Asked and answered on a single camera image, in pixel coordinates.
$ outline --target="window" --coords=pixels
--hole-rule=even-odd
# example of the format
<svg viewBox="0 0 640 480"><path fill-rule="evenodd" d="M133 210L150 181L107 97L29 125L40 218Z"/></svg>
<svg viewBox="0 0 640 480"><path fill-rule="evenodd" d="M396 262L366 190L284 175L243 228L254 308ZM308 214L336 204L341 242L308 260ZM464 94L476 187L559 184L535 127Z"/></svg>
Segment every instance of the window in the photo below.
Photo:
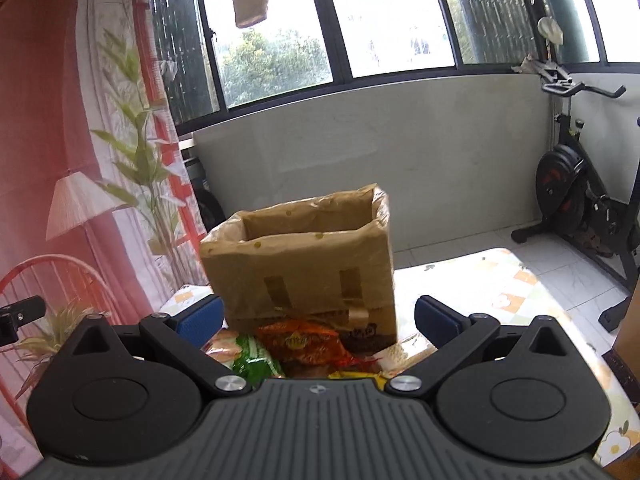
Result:
<svg viewBox="0 0 640 480"><path fill-rule="evenodd" d="M334 0L354 77L453 66L437 0Z"/></svg>
<svg viewBox="0 0 640 480"><path fill-rule="evenodd" d="M599 61L598 45L584 0L545 0L547 13L564 33L564 44L556 46L558 62Z"/></svg>
<svg viewBox="0 0 640 480"><path fill-rule="evenodd" d="M447 0L462 61L520 64L536 53L524 0Z"/></svg>
<svg viewBox="0 0 640 480"><path fill-rule="evenodd" d="M561 64L640 66L637 0L269 0L267 19L242 29L232 0L151 0L151 11L179 134L277 96L287 103L431 68L510 72L543 48L533 16L552 16L564 31L554 47Z"/></svg>
<svg viewBox="0 0 640 480"><path fill-rule="evenodd" d="M228 107L333 80L314 0L269 0L249 28L236 28L232 0L204 3Z"/></svg>
<svg viewBox="0 0 640 480"><path fill-rule="evenodd" d="M196 0L151 0L150 4L156 53L175 124L217 112L220 106Z"/></svg>
<svg viewBox="0 0 640 480"><path fill-rule="evenodd" d="M638 0L593 0L607 60L640 62Z"/></svg>

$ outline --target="snack package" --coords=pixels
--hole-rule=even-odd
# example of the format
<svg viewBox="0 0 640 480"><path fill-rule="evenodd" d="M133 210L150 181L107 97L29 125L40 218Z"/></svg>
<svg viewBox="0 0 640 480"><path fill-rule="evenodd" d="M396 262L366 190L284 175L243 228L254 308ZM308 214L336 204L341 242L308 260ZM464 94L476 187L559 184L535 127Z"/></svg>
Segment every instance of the snack package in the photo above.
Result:
<svg viewBox="0 0 640 480"><path fill-rule="evenodd" d="M395 345L381 350L373 357L378 361L382 376L391 379L426 359L435 351L436 347L425 336L417 332Z"/></svg>
<svg viewBox="0 0 640 480"><path fill-rule="evenodd" d="M329 374L328 377L330 379L366 379L371 378L376 381L376 386L380 391L385 389L386 378L384 378L381 374L369 374L366 372L345 372L345 371L337 371L332 374Z"/></svg>
<svg viewBox="0 0 640 480"><path fill-rule="evenodd" d="M252 386L263 379L284 377L279 362L253 336L223 328L202 349Z"/></svg>
<svg viewBox="0 0 640 480"><path fill-rule="evenodd" d="M358 362L342 346L335 330L318 323L286 319L260 327L256 333L269 352L283 363L297 361L303 365L343 368Z"/></svg>

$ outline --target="window frame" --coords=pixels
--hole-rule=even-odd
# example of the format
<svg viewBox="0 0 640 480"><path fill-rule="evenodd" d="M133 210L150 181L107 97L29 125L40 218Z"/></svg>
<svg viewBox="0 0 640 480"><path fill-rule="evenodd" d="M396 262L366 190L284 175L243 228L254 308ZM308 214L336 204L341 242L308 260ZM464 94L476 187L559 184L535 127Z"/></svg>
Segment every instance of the window frame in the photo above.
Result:
<svg viewBox="0 0 640 480"><path fill-rule="evenodd" d="M469 76L469 75L491 75L491 74L514 74L511 63L503 64L464 64L462 53L460 51L460 42L454 26L452 14L449 9L447 0L438 0L440 10L442 12L449 43L454 58L454 66L424 68L416 70L407 70L402 72L388 72L383 74L374 74L368 76L354 77L351 72L347 49L342 36L340 22L335 10L334 0L314 0L316 13L324 39L324 46L329 60L332 76L334 80L329 83L311 86L284 92L275 96L270 96L260 100L252 101L242 105L229 108L226 104L223 91L220 71L218 69L218 60L216 59L216 51L213 45L214 31L209 27L204 0L198 1L198 10L200 11L200 23L203 27L203 36L206 43L207 55L212 71L214 88L216 90L220 110L176 124L175 128L180 138L190 137L191 134L199 129L219 124L223 121L252 114L258 111L267 110L276 106L290 104L310 98L324 96L336 92L344 92L359 88L368 88L372 86L380 86L390 83L415 81L439 77L452 76ZM537 22L545 16L544 5L542 0L523 0L526 11L529 16L529 23L534 33L536 41L536 49L540 59L546 59L546 47L542 37L537 32ZM591 19L591 25L596 38L598 47L599 61L566 64L565 68L572 73L585 72L615 72L615 73L640 73L640 63L624 63L609 62L604 47L604 39L600 29L600 23L596 14L592 0L585 0L587 10ZM553 48L550 50L551 59L556 60L556 53Z"/></svg>

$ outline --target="green foliage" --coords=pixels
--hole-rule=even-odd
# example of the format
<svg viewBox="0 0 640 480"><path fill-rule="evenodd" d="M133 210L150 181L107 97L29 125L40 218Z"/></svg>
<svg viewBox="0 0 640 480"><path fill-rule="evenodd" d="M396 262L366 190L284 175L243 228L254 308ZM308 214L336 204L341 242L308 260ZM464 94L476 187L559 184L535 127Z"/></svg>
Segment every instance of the green foliage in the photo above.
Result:
<svg viewBox="0 0 640 480"><path fill-rule="evenodd" d="M321 43L295 30L281 30L273 40L248 30L242 33L240 44L221 50L220 72L228 106L317 85L331 75Z"/></svg>
<svg viewBox="0 0 640 480"><path fill-rule="evenodd" d="M114 184L113 182L97 182L98 186L100 186L107 193L112 194L114 197L119 198L125 204L130 207L138 207L140 201L133 196L129 191L124 189L123 187Z"/></svg>
<svg viewBox="0 0 640 480"><path fill-rule="evenodd" d="M38 384L51 360L62 348L62 345L75 330L76 326L84 319L84 316L94 312L95 310L92 307L81 306L77 302L73 302L57 311L49 310L45 316L46 327L41 329L41 336L26 337L11 348L0 350L0 352L19 351L21 354L20 361L35 362L16 394L16 399L19 399L29 388Z"/></svg>
<svg viewBox="0 0 640 480"><path fill-rule="evenodd" d="M142 75L138 51L129 48L124 40L108 30L104 31L104 39L104 43L99 46L111 66L102 70L102 76L113 103L125 120L130 140L121 140L105 130L92 130L92 133L123 156L114 160L113 165L137 187L137 195L113 182L100 182L98 185L127 206L136 208L145 218L152 231L151 238L147 241L149 250L156 256L166 257L172 270L168 281L178 288L190 282L188 264L177 251L176 238L179 224L177 207L185 207L186 204L173 196L165 195L164 181L173 171L162 163L161 145L166 143L161 139L148 138L149 118L155 110L167 106L167 103L146 102L140 86Z"/></svg>
<svg viewBox="0 0 640 480"><path fill-rule="evenodd" d="M458 36L458 43L460 44L460 51L462 52L462 61L464 63L477 63L478 60L476 59L476 54L474 54L469 28L466 26L465 15L462 11L462 5L459 0L447 0L447 3L449 4L451 18L456 28L456 35Z"/></svg>

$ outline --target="exercise bike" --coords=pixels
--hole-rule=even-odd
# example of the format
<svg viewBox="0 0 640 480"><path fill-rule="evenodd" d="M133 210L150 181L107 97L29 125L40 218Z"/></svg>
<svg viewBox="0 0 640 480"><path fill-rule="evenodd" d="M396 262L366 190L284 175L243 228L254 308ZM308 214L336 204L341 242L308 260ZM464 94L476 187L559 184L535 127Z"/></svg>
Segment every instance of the exercise bike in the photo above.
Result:
<svg viewBox="0 0 640 480"><path fill-rule="evenodd" d="M629 202L610 197L580 143L584 121L575 120L575 128L572 128L571 100L583 91L617 99L626 92L626 88L621 86L615 92L609 92L574 82L569 73L556 63L533 61L532 64L543 78L544 92L569 99L568 111L556 115L558 143L542 156L536 171L536 197L542 221L513 231L511 238L521 244L530 236L554 232L621 283L628 290L629 297L604 311L599 319L600 324L612 332L625 317L638 281L634 254L640 245L640 164ZM622 261L623 274L603 261L603 258L615 255Z"/></svg>

